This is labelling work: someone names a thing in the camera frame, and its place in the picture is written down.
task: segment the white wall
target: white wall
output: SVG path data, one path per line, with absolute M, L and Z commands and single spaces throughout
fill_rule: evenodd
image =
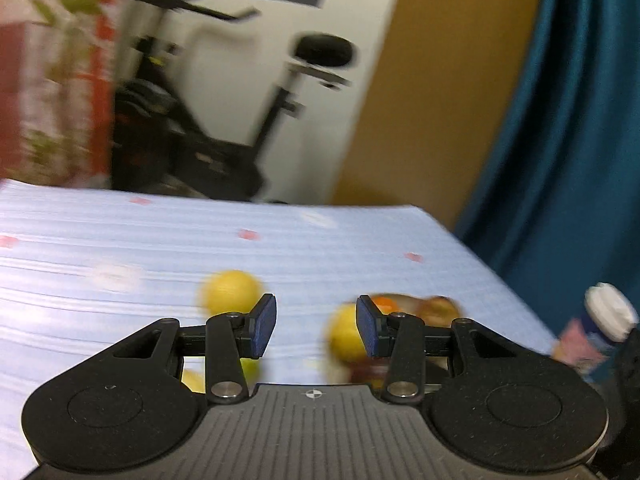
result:
M 306 109 L 299 119 L 283 116 L 260 161 L 269 181 L 265 198 L 324 203 L 350 143 L 395 0 L 321 0 L 319 8 L 278 0 L 193 2 L 229 13 L 255 6 L 262 13 L 236 25 L 173 13 L 164 30 L 164 37 L 185 47 L 172 69 L 178 90 L 201 125 L 220 139 L 251 141 L 273 83 L 284 74 L 293 36 L 327 32 L 358 47 L 356 64 L 339 71 L 350 87 L 333 91 L 303 79 L 297 100 Z M 151 20 L 148 12 L 137 11 L 136 17 L 144 25 Z

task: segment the teal curtain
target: teal curtain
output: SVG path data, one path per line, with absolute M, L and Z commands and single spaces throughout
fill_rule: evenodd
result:
M 556 333 L 585 290 L 640 307 L 640 0 L 541 0 L 457 236 Z

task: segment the white bottle cap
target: white bottle cap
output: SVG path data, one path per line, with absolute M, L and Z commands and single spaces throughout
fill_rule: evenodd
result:
M 584 306 L 600 330 L 618 343 L 623 342 L 638 323 L 636 310 L 610 283 L 590 287 L 584 295 Z

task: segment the wall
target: wall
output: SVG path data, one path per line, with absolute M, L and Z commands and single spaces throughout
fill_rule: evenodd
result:
M 173 70 L 178 90 L 201 124 L 220 139 L 251 141 L 271 88 L 284 74 L 294 35 L 328 32 L 358 47 L 357 63 L 340 70 L 352 86 L 337 92 L 306 78 L 298 96 L 306 105 L 302 117 L 284 116 L 260 162 L 270 181 L 267 198 L 325 202 L 351 140 L 395 0 L 321 0 L 320 8 L 278 0 L 193 1 L 231 13 L 249 6 L 262 12 L 238 25 L 174 13 L 164 31 L 185 47 Z M 137 4 L 126 28 L 148 27 L 152 11 Z M 123 68 L 118 71 L 122 76 Z
M 449 228 L 517 83 L 538 0 L 398 0 L 334 195 Z

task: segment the gray ridged panel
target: gray ridged panel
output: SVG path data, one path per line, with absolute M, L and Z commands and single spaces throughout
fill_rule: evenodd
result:
M 317 398 L 311 390 L 322 392 Z M 95 478 L 42 468 L 29 480 Z M 260 386 L 255 397 L 207 413 L 171 454 L 113 480 L 596 480 L 586 468 L 513 476 L 469 464 L 420 413 L 383 404 L 366 386 Z

